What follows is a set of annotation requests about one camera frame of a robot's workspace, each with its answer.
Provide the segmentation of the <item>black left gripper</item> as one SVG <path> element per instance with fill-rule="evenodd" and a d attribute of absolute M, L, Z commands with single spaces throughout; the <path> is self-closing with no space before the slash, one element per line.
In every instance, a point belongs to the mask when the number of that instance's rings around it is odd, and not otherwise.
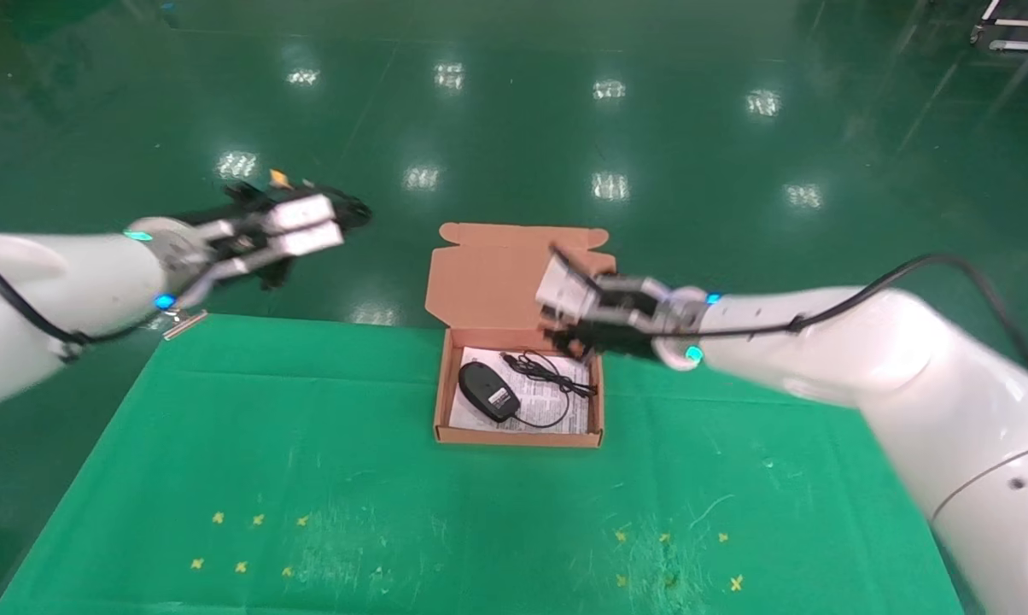
<path fill-rule="evenodd" d="M 336 188 L 327 185 L 301 185 L 296 187 L 256 187 L 244 180 L 221 187 L 225 202 L 216 207 L 181 213 L 181 221 L 186 225 L 201 226 L 216 221 L 241 221 L 255 215 L 267 214 L 280 203 L 289 200 L 324 195 L 333 202 L 335 215 L 340 215 L 340 229 L 355 231 L 369 225 L 373 219 L 372 210 L 361 198 L 338 194 Z"/>

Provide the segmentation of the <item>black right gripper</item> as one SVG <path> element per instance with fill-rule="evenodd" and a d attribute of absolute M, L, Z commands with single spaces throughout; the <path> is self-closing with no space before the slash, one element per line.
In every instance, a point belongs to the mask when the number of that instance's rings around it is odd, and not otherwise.
<path fill-rule="evenodd" d="M 588 308 L 577 315 L 561 315 L 556 328 L 545 328 L 544 338 L 553 349 L 583 362 L 607 353 L 653 360 L 651 328 L 655 312 L 665 299 L 665 285 L 651 278 L 596 276 L 557 243 L 549 245 L 549 253 L 551 269 L 593 277 Z"/>

